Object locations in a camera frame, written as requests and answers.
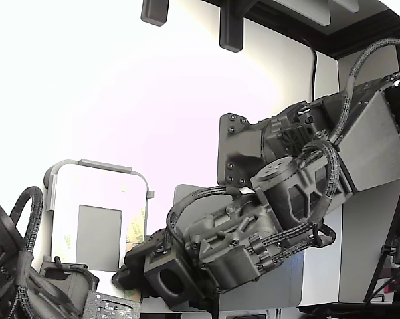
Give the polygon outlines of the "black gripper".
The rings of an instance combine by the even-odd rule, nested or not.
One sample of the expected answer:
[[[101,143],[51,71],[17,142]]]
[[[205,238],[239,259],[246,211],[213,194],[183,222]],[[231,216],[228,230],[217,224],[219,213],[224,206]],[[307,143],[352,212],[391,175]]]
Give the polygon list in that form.
[[[167,231],[156,231],[125,254],[124,265],[112,276],[112,284],[120,290],[141,290],[145,281],[145,261],[168,250]],[[61,290],[80,312],[84,312],[88,292],[99,282],[85,264],[44,261],[40,275]]]

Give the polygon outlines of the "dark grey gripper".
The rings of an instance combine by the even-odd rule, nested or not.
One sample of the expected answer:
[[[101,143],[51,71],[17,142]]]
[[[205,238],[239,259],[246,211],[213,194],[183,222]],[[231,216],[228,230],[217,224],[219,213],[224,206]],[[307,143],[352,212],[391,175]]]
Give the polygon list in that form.
[[[280,266],[280,247],[265,245],[278,234],[280,225],[271,209],[253,194],[233,197],[223,208],[177,229],[183,212],[203,194],[190,194],[167,214],[166,228],[193,267],[196,285],[204,293],[225,293],[259,278]]]

